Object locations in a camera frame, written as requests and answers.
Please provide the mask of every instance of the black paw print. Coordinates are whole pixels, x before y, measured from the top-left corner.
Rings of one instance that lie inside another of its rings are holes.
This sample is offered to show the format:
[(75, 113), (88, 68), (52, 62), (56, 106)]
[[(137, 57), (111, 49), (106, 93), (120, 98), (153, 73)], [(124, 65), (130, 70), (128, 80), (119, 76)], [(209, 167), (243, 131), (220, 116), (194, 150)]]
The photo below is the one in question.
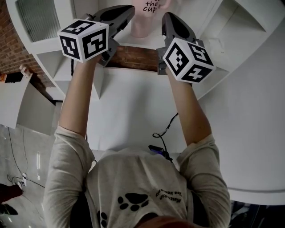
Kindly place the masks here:
[[(142, 205), (141, 205), (142, 208), (148, 205), (148, 200), (147, 200), (148, 196), (145, 194), (141, 195), (141, 194), (137, 194), (137, 193), (127, 193), (127, 194), (125, 194), (125, 197), (129, 200), (129, 202), (131, 204), (133, 204), (130, 208), (131, 211), (133, 211), (133, 212), (136, 212), (139, 209), (138, 204), (142, 203)], [(121, 204), (120, 205), (121, 210), (125, 210), (129, 206), (129, 204), (127, 204), (127, 203), (123, 204), (123, 202), (124, 202), (124, 199), (120, 196), (118, 198), (118, 203)]]
[(102, 227), (106, 227), (106, 226), (107, 226), (107, 222), (106, 222), (105, 220), (107, 220), (108, 217), (107, 217), (107, 215), (106, 215), (104, 212), (100, 213), (100, 211), (98, 211), (98, 213), (97, 213), (97, 219), (98, 219), (98, 223), (101, 224)]

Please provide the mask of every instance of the shirt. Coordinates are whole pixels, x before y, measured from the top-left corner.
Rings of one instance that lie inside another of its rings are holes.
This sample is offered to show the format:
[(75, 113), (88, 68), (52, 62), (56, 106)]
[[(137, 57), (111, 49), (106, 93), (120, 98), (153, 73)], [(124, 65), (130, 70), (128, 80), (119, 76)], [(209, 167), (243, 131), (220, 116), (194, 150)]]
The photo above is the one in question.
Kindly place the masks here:
[(55, 136), (44, 195), (48, 228), (69, 227), (84, 189), (94, 228), (133, 228), (148, 213), (193, 222), (191, 191), (202, 201), (210, 227), (228, 226), (229, 193), (212, 135), (182, 152), (180, 171), (163, 156), (134, 148), (109, 153), (90, 170), (94, 155), (82, 136), (60, 126)]

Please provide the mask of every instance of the white cube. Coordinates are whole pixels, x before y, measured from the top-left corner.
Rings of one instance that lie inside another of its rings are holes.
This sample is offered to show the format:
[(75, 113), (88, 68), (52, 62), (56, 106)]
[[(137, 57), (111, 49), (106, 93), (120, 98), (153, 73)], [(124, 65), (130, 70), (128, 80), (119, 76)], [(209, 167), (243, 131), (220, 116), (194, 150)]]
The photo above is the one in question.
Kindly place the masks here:
[(216, 67), (213, 65), (206, 49), (174, 38), (163, 60), (178, 81), (201, 83)]
[(64, 56), (86, 62), (108, 50), (109, 25), (74, 19), (71, 25), (57, 32)]

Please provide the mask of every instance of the sleeve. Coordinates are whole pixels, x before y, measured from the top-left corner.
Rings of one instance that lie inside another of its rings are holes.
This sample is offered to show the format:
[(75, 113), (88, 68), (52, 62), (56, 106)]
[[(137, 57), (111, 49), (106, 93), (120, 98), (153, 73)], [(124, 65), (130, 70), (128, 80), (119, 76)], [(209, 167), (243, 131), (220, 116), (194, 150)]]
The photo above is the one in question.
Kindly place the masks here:
[(212, 228), (226, 228), (231, 203), (220, 172), (219, 151), (212, 135), (189, 145), (177, 158), (180, 173), (200, 197)]
[(44, 215), (48, 228), (67, 228), (94, 155), (79, 134), (59, 126), (55, 136), (45, 184)]

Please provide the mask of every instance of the pink tumbler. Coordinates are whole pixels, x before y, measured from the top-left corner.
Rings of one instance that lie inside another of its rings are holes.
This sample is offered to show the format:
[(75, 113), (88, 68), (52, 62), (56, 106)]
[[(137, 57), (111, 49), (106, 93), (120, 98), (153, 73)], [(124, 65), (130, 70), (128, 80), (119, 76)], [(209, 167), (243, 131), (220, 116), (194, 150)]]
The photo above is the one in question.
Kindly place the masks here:
[(151, 32), (151, 25), (154, 16), (159, 9), (167, 9), (171, 0), (166, 0), (164, 5), (159, 4), (160, 0), (132, 0), (135, 6), (135, 15), (131, 23), (131, 34), (137, 38), (147, 37)]

